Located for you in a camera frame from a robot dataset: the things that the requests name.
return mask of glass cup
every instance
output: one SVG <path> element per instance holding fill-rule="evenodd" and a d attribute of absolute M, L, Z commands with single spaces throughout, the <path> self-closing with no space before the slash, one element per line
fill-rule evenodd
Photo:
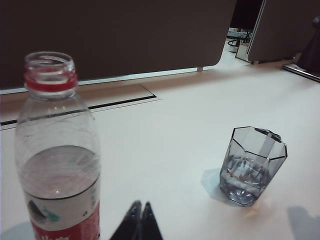
<path fill-rule="evenodd" d="M 220 171 L 220 188 L 230 200 L 250 207 L 287 156 L 278 134 L 252 126 L 234 128 Z"/>

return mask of plastic water bottle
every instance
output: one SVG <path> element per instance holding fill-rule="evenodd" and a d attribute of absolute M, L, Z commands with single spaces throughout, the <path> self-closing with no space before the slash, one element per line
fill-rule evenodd
<path fill-rule="evenodd" d="M 29 91 L 15 131 L 15 162 L 36 240 L 97 240 L 100 153 L 94 118 L 76 94 L 72 58 L 26 56 Z"/>

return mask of white desk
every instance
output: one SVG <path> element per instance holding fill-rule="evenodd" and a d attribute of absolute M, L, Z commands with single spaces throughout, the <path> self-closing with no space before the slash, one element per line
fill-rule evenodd
<path fill-rule="evenodd" d="M 93 113 L 102 240 L 134 200 L 151 202 L 165 240 L 320 239 L 320 84 L 281 70 L 283 62 L 245 64 L 141 79 L 162 99 Z M 249 208 L 218 188 L 232 130 L 242 126 L 270 129 L 288 149 Z M 13 141 L 13 128 L 1 131 L 1 239 L 32 240 Z"/>

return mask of bottle label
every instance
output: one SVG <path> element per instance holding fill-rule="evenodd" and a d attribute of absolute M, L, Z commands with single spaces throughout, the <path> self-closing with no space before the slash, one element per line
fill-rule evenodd
<path fill-rule="evenodd" d="M 100 179 L 85 191 L 65 198 L 44 199 L 25 193 L 36 240 L 97 240 Z"/>

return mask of dark partition panel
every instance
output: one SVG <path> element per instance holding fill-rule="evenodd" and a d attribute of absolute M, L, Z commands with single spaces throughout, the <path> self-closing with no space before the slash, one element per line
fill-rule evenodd
<path fill-rule="evenodd" d="M 0 88 L 24 56 L 64 52 L 80 80 L 215 65 L 236 0 L 5 0 Z"/>
<path fill-rule="evenodd" d="M 264 0 L 249 45 L 249 61 L 272 61 L 301 53 L 313 36 L 320 0 Z"/>

